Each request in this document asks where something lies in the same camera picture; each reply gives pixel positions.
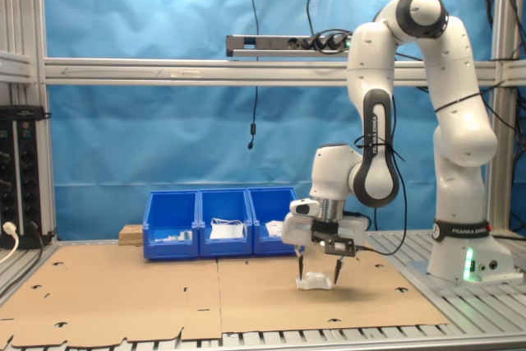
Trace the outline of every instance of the power plug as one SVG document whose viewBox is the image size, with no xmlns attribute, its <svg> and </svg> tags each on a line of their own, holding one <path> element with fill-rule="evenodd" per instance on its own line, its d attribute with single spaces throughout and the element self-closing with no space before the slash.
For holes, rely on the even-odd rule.
<svg viewBox="0 0 526 351">
<path fill-rule="evenodd" d="M 2 229 L 5 233 L 7 233 L 9 236 L 13 236 L 15 237 L 16 236 L 16 225 L 13 224 L 12 222 L 6 222 L 3 226 L 2 226 Z"/>
</svg>

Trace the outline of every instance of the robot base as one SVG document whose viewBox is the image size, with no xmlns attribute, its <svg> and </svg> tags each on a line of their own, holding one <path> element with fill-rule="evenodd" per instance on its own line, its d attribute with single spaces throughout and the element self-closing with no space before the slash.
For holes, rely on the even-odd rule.
<svg viewBox="0 0 526 351">
<path fill-rule="evenodd" d="M 432 289 L 437 295 L 442 297 L 451 296 L 451 293 L 461 293 L 465 289 L 498 286 L 498 285 L 517 285 L 524 283 L 524 275 L 520 272 L 509 273 L 508 275 L 501 275 L 498 279 L 487 278 L 484 281 L 446 281 L 439 279 L 427 272 L 427 261 L 409 262 L 407 265 L 408 272 L 415 276 L 418 280 L 424 283 L 427 287 Z"/>
<path fill-rule="evenodd" d="M 510 250 L 491 235 L 435 241 L 429 263 L 412 262 L 408 269 L 441 296 L 445 290 L 524 282 Z"/>
</svg>

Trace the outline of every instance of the white cloth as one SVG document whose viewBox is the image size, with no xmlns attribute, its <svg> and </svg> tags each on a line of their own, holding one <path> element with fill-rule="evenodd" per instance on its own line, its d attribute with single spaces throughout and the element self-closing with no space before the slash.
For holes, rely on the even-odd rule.
<svg viewBox="0 0 526 351">
<path fill-rule="evenodd" d="M 210 239 L 244 237 L 243 231 L 245 230 L 245 224 L 238 219 L 213 218 L 210 223 L 212 225 Z"/>
<path fill-rule="evenodd" d="M 296 278 L 298 289 L 332 289 L 333 284 L 327 275 L 315 271 L 308 271 L 302 279 Z"/>
<path fill-rule="evenodd" d="M 269 236 L 272 238 L 280 238 L 283 232 L 283 221 L 270 221 L 265 224 Z"/>
</svg>

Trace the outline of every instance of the blue curtain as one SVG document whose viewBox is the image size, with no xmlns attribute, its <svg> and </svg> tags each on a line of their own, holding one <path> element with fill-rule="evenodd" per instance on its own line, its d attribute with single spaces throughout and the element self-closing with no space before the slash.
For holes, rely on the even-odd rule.
<svg viewBox="0 0 526 351">
<path fill-rule="evenodd" d="M 354 29 L 389 0 L 311 0 L 316 31 Z M 484 0 L 443 0 L 467 26 L 477 60 L 490 57 Z M 262 35 L 306 35 L 307 0 L 256 0 Z M 45 0 L 50 57 L 225 59 L 225 36 L 255 34 L 251 0 Z M 402 52 L 419 55 L 416 46 Z M 149 191 L 292 185 L 310 189 L 316 148 L 349 144 L 361 122 L 345 88 L 262 87 L 253 150 L 254 87 L 50 86 L 58 234 L 116 238 L 140 223 Z M 395 149 L 408 188 L 409 227 L 435 214 L 429 97 L 397 87 Z M 349 210 L 369 209 L 349 198 Z M 401 229 L 402 194 L 379 210 Z"/>
</svg>

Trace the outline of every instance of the green status light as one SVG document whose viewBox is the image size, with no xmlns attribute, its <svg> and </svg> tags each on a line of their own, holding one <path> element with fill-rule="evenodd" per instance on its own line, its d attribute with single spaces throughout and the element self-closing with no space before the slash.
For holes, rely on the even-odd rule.
<svg viewBox="0 0 526 351">
<path fill-rule="evenodd" d="M 473 249 L 468 248 L 466 252 L 466 262 L 464 263 L 464 279 L 469 281 L 469 274 L 471 272 L 471 262 L 473 260 Z"/>
</svg>

